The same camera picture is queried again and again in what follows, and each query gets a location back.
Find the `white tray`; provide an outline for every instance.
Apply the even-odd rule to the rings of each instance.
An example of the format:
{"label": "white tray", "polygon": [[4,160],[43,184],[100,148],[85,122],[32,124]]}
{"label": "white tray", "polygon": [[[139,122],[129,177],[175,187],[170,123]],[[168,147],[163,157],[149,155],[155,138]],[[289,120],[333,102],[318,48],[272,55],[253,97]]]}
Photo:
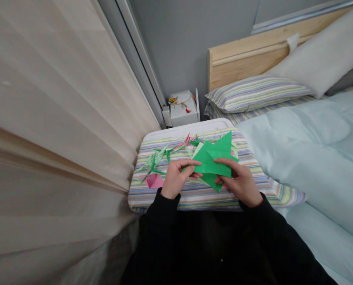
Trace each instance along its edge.
{"label": "white tray", "polygon": [[218,131],[226,128],[233,128],[233,124],[228,119],[219,118],[214,120],[208,120],[198,123],[192,123],[189,125],[183,125],[180,127],[174,127],[170,129],[164,129],[161,131],[155,131],[149,133],[143,139],[144,142],[159,140],[164,138],[180,138],[187,136],[188,133],[191,133],[191,136],[194,136],[198,133],[207,133],[210,131]]}

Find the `black sleeve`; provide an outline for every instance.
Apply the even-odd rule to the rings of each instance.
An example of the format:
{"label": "black sleeve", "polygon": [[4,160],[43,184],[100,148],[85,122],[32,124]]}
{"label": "black sleeve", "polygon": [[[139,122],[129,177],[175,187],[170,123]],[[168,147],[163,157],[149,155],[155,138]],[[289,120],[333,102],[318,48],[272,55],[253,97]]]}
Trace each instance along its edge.
{"label": "black sleeve", "polygon": [[284,217],[269,204],[248,208],[240,203],[258,237],[278,284],[336,284]]}
{"label": "black sleeve", "polygon": [[172,259],[172,225],[180,194],[170,200],[158,189],[154,202],[143,217],[144,233],[131,256],[121,284],[168,284]]}

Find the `bed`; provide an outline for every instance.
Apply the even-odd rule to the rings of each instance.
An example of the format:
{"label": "bed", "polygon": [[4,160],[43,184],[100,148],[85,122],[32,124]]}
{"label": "bed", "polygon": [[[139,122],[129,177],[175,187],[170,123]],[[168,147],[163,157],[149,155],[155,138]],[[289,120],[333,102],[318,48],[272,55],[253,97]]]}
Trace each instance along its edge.
{"label": "bed", "polygon": [[[339,284],[353,284],[352,21],[350,7],[209,49],[204,112],[233,122],[266,175],[308,194],[282,214]],[[296,33],[289,54],[286,39]],[[312,93],[263,106],[267,93],[248,110],[236,98],[260,92],[246,81],[260,75],[292,78]]]}

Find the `striped pillow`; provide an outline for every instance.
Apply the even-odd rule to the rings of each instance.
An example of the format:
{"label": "striped pillow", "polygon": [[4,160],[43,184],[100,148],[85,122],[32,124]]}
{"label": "striped pillow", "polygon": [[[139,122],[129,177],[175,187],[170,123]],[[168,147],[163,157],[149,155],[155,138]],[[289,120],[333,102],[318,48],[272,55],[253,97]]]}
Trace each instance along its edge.
{"label": "striped pillow", "polygon": [[311,94],[294,79],[257,75],[216,88],[205,96],[224,113],[242,113]]}

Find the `person's left hand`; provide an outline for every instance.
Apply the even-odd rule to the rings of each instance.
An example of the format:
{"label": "person's left hand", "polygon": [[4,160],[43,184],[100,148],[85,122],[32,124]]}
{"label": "person's left hand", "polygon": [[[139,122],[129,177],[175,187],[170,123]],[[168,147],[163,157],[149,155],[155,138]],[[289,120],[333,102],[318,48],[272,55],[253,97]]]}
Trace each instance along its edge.
{"label": "person's left hand", "polygon": [[202,177],[203,174],[194,173],[194,165],[201,165],[201,162],[188,159],[170,162],[167,169],[166,179],[164,180],[163,188],[160,194],[167,199],[175,199],[181,192],[188,177]]}

